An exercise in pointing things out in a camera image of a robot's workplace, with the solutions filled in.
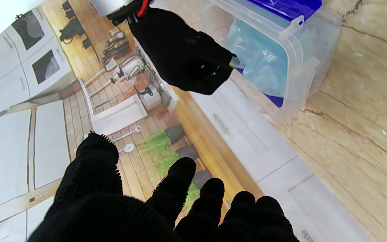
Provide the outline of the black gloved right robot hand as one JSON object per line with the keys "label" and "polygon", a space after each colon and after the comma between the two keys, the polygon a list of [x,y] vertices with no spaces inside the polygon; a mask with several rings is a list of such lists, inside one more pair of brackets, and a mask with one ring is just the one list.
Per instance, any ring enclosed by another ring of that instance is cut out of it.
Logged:
{"label": "black gloved right robot hand", "polygon": [[211,95],[232,73],[235,54],[173,12],[148,8],[140,18],[132,15],[129,27],[169,85]]}

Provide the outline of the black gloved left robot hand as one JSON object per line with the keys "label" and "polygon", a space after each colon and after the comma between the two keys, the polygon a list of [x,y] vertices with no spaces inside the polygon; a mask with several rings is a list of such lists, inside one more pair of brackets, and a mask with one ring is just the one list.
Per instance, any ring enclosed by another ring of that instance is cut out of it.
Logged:
{"label": "black gloved left robot hand", "polygon": [[224,220],[224,183],[207,180],[178,223],[195,176],[191,158],[180,158],[143,202],[123,194],[119,152],[105,135],[90,132],[77,148],[54,202],[28,242],[297,242],[278,201],[235,195]]}

